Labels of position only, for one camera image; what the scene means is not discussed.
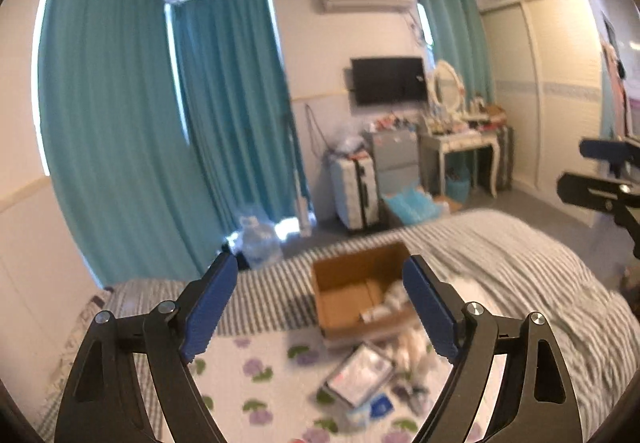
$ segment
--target metal screw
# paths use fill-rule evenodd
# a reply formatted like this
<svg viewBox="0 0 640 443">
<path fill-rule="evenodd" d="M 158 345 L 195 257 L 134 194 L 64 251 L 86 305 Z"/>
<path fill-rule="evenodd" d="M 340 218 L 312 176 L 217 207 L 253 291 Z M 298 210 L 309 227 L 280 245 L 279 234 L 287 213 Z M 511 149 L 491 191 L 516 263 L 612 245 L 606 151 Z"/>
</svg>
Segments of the metal screw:
<svg viewBox="0 0 640 443">
<path fill-rule="evenodd" d="M 533 320 L 534 324 L 538 324 L 539 326 L 546 322 L 545 315 L 538 313 L 537 311 L 531 314 L 531 320 Z"/>
<path fill-rule="evenodd" d="M 173 313 L 175 311 L 175 302 L 173 300 L 164 300 L 158 304 L 158 311 L 162 314 Z"/>
<path fill-rule="evenodd" d="M 469 302 L 469 304 L 466 305 L 466 310 L 476 317 L 479 317 L 484 313 L 484 308 L 481 304 L 478 304 L 478 302 Z"/>
<path fill-rule="evenodd" d="M 96 324 L 106 324 L 111 318 L 111 313 L 108 311 L 100 311 L 97 315 L 95 315 L 95 323 Z"/>
</svg>

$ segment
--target gray cabinet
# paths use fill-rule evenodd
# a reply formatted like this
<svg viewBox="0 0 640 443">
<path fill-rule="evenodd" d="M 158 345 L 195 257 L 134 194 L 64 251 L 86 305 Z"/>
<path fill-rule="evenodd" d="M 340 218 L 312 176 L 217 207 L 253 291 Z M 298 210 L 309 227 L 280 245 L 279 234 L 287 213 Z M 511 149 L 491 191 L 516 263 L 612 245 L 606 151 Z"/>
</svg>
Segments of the gray cabinet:
<svg viewBox="0 0 640 443">
<path fill-rule="evenodd" d="M 418 136 L 410 130 L 383 130 L 366 133 L 373 158 L 378 193 L 396 194 L 403 188 L 420 184 Z"/>
</svg>

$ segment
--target bed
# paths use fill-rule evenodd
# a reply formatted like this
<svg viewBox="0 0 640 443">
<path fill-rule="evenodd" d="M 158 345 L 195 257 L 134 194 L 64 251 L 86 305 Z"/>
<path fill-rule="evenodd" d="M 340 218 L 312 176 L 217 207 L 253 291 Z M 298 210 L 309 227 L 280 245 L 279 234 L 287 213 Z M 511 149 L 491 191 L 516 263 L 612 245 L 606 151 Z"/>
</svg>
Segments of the bed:
<svg viewBox="0 0 640 443">
<path fill-rule="evenodd" d="M 490 210 L 344 241 L 241 273 L 209 349 L 192 366 L 198 389 L 228 441 L 410 441 L 424 420 L 402 405 L 394 403 L 394 413 L 371 430 L 350 433 L 337 426 L 334 407 L 313 394 L 341 355 L 322 347 L 311 263 L 398 240 L 423 256 L 441 280 L 475 283 L 484 302 L 498 310 L 493 312 L 520 318 L 531 311 L 545 314 L 572 378 L 586 441 L 638 369 L 640 325 L 622 296 L 608 291 L 575 253 L 520 220 Z M 159 301 L 176 298 L 184 286 L 164 280 L 126 282 L 104 292 L 104 307 L 118 317 L 146 313 Z M 65 376 L 97 311 L 94 303 L 81 315 L 47 394 L 36 427 L 45 441 L 52 441 Z M 233 368 L 222 367 L 223 361 L 233 362 Z M 170 441 L 143 355 L 136 356 L 136 365 L 156 437 Z M 430 389 L 437 391 L 437 386 Z M 216 396 L 225 396 L 225 402 L 216 403 Z M 289 432 L 279 428 L 281 419 Z M 469 441 L 480 436 L 470 434 Z"/>
</svg>

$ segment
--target cardboard box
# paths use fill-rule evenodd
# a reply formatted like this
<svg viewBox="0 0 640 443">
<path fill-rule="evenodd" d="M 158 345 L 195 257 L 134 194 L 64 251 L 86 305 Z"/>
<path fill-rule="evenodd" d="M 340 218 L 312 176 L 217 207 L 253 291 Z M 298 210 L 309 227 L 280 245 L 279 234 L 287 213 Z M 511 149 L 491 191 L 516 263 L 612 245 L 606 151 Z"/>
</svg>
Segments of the cardboard box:
<svg viewBox="0 0 640 443">
<path fill-rule="evenodd" d="M 459 212 L 460 210 L 462 210 L 462 206 L 464 206 L 462 203 L 458 203 L 457 201 L 454 201 L 453 199 L 446 196 L 436 196 L 433 198 L 433 201 L 434 203 L 449 203 L 449 212 L 451 212 L 452 214 Z"/>
<path fill-rule="evenodd" d="M 381 304 L 388 287 L 402 279 L 402 265 L 409 256 L 404 243 L 393 243 L 313 264 L 318 323 L 328 347 L 388 339 L 420 323 L 411 304 L 370 323 L 360 318 L 363 311 Z"/>
</svg>

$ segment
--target sliding wardrobe door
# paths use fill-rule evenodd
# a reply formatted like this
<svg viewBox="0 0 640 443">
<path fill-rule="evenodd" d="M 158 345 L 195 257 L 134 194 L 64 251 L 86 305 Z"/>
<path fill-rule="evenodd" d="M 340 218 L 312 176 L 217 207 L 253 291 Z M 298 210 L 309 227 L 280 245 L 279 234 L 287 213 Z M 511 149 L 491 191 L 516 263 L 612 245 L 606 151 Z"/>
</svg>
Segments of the sliding wardrobe door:
<svg viewBox="0 0 640 443">
<path fill-rule="evenodd" d="M 584 137 L 598 137 L 602 116 L 600 41 L 588 0 L 527 0 L 523 10 L 542 89 L 538 189 L 545 200 L 592 223 L 594 214 L 560 204 L 556 184 L 565 171 L 597 174 L 580 156 Z"/>
<path fill-rule="evenodd" d="M 538 90 L 529 31 L 520 4 L 482 16 L 495 80 L 495 99 L 515 133 L 513 178 L 535 187 L 538 178 Z"/>
</svg>

